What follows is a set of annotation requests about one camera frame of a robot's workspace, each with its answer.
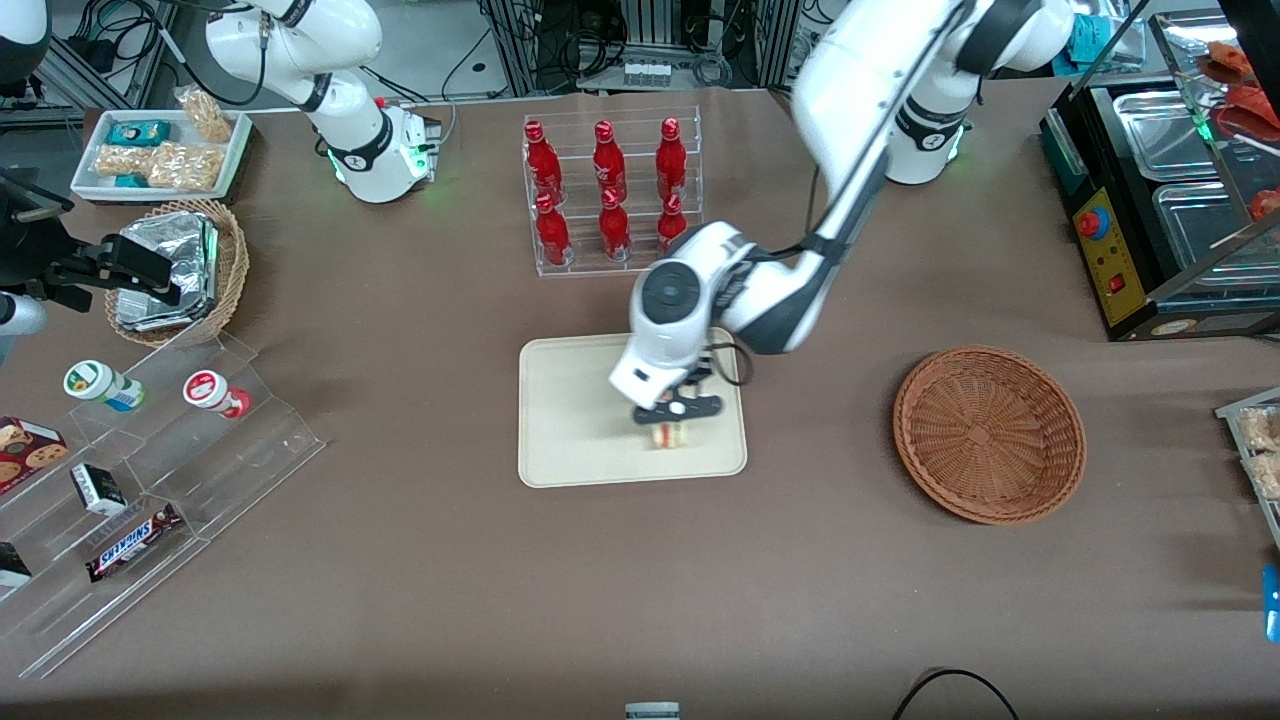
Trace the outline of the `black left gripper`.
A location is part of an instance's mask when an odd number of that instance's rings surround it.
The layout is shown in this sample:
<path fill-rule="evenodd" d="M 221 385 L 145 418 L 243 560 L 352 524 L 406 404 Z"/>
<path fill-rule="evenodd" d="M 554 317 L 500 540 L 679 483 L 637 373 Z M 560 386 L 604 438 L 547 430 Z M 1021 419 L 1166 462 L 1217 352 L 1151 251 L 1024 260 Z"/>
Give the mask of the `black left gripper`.
<path fill-rule="evenodd" d="M 701 392 L 701 384 L 709 377 L 709 372 L 691 373 L 669 388 L 654 407 L 632 407 L 632 421 L 639 427 L 650 427 L 662 423 L 705 419 L 721 414 L 723 410 L 722 397 Z"/>

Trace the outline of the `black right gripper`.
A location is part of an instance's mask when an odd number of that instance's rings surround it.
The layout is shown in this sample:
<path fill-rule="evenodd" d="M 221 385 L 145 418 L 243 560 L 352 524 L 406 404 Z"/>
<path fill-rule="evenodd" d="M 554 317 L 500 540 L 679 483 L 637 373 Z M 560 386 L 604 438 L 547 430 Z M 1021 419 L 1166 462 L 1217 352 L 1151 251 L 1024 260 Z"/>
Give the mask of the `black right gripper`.
<path fill-rule="evenodd" d="M 91 301 L 79 284 L 129 290 L 168 306 L 180 301 L 172 281 L 172 261 L 125 236 L 86 243 L 59 219 L 70 208 L 41 205 L 31 196 L 42 190 L 9 170 L 3 172 L 1 290 L 42 301 Z"/>

